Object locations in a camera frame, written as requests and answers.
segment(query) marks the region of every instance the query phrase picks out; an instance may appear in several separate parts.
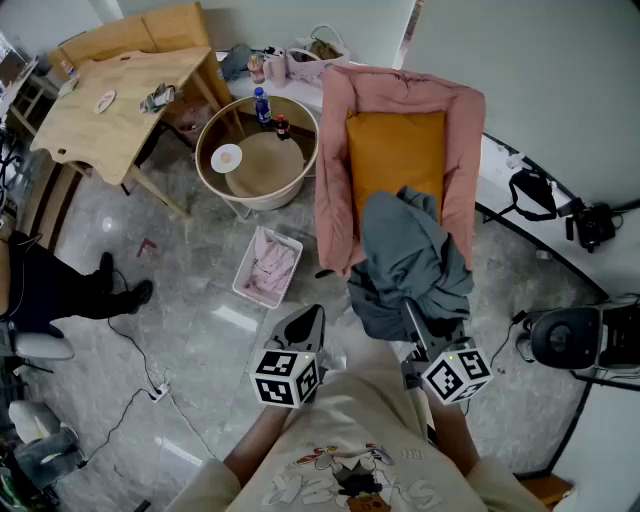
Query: white plastic basket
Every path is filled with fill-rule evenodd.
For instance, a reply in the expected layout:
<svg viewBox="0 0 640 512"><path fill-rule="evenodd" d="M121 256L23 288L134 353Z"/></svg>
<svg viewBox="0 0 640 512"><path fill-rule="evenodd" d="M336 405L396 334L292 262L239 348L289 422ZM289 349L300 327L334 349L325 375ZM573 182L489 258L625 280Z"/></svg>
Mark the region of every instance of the white plastic basket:
<svg viewBox="0 0 640 512"><path fill-rule="evenodd" d="M280 296L276 296L276 294L269 296L266 293L262 294L258 291L246 288L249 277L251 277L251 269L253 268L256 259L255 244L256 235L259 229L264 229L267 240L277 240L281 244L286 245L287 247L291 247L291 249L293 249L293 251L296 253L296 262L294 263L293 268L291 269L291 273L289 274L287 286ZM240 268L236 273L236 278L233 280L233 291L238 295L242 295L245 299L248 299L251 302L255 302L269 309L276 309L282 303L282 299L284 299L284 296L287 294L287 290L289 289L289 285L291 284L291 279L293 279L293 274L298 267L300 256L302 256L302 244L300 242L293 238L289 238L288 236L276 233L272 229L258 226L256 228L256 232L253 234L253 238L251 239L251 243L249 244L247 252L244 253L244 258L242 258L242 263L240 263Z"/></svg>

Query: marble floor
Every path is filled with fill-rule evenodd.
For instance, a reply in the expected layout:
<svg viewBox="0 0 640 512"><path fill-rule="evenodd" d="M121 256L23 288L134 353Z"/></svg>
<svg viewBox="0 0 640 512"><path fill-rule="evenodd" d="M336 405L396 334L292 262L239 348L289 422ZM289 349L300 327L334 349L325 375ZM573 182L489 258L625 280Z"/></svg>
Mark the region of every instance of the marble floor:
<svg viewBox="0 0 640 512"><path fill-rule="evenodd" d="M139 186L127 197L97 176L83 179L56 255L89 273L101 253L110 251L130 284L153 279L151 302L137 315L114 318L112 325L137 341L158 379L169 381L175 406L170 397L154 404L139 394L109 444L85 468L57 483L64 510L130 512L144 499L152 503L150 510L163 510L198 463L210 454L224 457L259 413L247 362L277 321L301 305L322 304L325 346L335 364L343 355L340 340L360 328L346 320L349 301L342 279L314 277L320 267L313 179L305 180L300 195L286 207L254 212L240 221L200 182L188 151L170 134L163 136L143 171L188 205L191 218L176 217ZM304 244L291 287L276 310L249 303L231 290L257 225ZM147 246L138 255L145 238L156 247ZM510 318L520 309L594 298L561 264L536 259L532 244L498 223L482 225L479 215L474 274L467 331L488 354L502 343ZM242 321L230 321L224 314L229 310ZM88 455L104 442L131 396L145 388L143 359L106 321L74 317L56 325L76 357L49 364L53 375L30 372L27 378L33 396L79 432ZM504 373L471 403L474 439L481 453L497 455L513 471L542 469L566 430L583 385L565 372L526 364L511 343L495 366Z"/></svg>

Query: white plate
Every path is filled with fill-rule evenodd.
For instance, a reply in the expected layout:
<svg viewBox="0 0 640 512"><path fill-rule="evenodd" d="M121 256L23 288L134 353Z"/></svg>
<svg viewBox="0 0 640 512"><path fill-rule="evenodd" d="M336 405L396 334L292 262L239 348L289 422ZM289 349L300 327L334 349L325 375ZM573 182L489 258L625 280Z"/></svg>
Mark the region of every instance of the white plate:
<svg viewBox="0 0 640 512"><path fill-rule="evenodd" d="M109 105L113 103L113 100L116 99L116 91L111 89L110 91L105 92L102 95L102 98L98 100L98 102L93 107L94 114L102 114L105 110L109 108Z"/></svg>
<svg viewBox="0 0 640 512"><path fill-rule="evenodd" d="M242 162L242 150L235 144L220 146L211 155L211 167L220 174L233 171Z"/></svg>

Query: wooden table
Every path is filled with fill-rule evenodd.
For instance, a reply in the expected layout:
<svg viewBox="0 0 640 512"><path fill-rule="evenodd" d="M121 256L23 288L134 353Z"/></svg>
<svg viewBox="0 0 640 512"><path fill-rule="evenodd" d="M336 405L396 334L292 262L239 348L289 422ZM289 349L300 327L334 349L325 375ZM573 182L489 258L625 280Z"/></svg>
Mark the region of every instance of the wooden table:
<svg viewBox="0 0 640 512"><path fill-rule="evenodd" d="M112 185L119 185L130 176L172 210L186 216L134 164L162 115L162 111L141 113L140 102L161 83L179 90L192 79L214 111L220 110L198 71L210 52L209 47L169 53L134 51L100 62L86 62L78 71L78 85L55 102L31 149L47 149L59 163L86 162ZM102 114L95 114L95 104L111 89L116 91L115 100Z"/></svg>

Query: plastic water bottle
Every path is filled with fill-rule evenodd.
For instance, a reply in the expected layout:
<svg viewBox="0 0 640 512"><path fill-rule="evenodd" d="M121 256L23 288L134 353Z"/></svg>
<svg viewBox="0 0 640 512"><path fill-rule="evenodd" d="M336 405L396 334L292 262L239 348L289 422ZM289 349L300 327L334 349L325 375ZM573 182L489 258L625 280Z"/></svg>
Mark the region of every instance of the plastic water bottle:
<svg viewBox="0 0 640 512"><path fill-rule="evenodd" d="M271 107L269 106L269 98L262 87L256 87L253 91L253 105L256 109L258 121L262 124L271 122Z"/></svg>

